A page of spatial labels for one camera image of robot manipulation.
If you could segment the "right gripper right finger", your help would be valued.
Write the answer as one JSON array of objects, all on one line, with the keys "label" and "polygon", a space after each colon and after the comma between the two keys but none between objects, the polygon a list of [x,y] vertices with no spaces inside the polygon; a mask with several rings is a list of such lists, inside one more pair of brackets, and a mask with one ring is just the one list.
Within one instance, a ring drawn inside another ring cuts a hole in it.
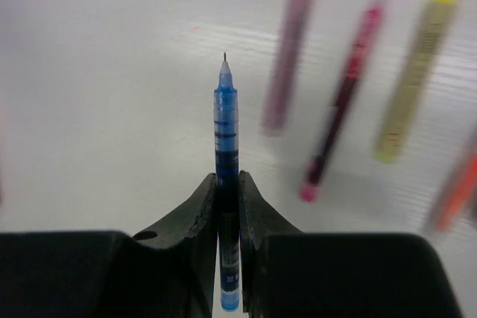
[{"label": "right gripper right finger", "polygon": [[410,233],[305,233],[239,175],[243,309],[250,317],[460,317],[430,243]]}]

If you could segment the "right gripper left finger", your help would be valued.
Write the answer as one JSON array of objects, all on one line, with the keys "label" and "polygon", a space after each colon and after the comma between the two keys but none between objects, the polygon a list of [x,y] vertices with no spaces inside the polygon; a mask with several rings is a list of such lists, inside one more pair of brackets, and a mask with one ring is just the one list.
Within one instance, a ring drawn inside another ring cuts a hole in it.
[{"label": "right gripper left finger", "polygon": [[210,317],[216,178],[135,235],[1,235],[3,317]]}]

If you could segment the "orange highlighter pen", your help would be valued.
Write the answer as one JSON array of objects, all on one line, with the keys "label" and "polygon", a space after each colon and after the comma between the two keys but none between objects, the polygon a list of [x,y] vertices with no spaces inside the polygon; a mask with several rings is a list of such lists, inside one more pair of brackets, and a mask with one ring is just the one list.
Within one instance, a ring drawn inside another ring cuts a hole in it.
[{"label": "orange highlighter pen", "polygon": [[476,195],[476,130],[461,151],[429,212],[424,232],[444,233]]}]

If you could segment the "yellow highlighter pen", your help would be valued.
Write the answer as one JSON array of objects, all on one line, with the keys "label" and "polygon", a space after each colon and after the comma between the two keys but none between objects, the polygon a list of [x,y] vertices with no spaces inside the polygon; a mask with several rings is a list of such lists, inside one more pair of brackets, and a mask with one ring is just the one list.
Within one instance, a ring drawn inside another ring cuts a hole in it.
[{"label": "yellow highlighter pen", "polygon": [[458,0],[428,0],[424,8],[376,141],[375,155],[380,162],[395,162],[405,146],[457,3]]}]

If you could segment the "pink purple pen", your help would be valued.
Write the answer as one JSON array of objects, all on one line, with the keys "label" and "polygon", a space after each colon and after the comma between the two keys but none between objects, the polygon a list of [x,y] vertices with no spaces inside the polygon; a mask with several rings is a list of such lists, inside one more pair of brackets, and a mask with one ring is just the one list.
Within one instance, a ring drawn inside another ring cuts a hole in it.
[{"label": "pink purple pen", "polygon": [[356,37],[350,47],[344,70],[332,98],[329,116],[318,145],[312,154],[300,190],[300,198],[306,202],[312,202],[318,198],[320,182],[339,139],[353,96],[364,76],[370,52],[385,17],[387,3],[388,0],[372,0],[361,18]]}]

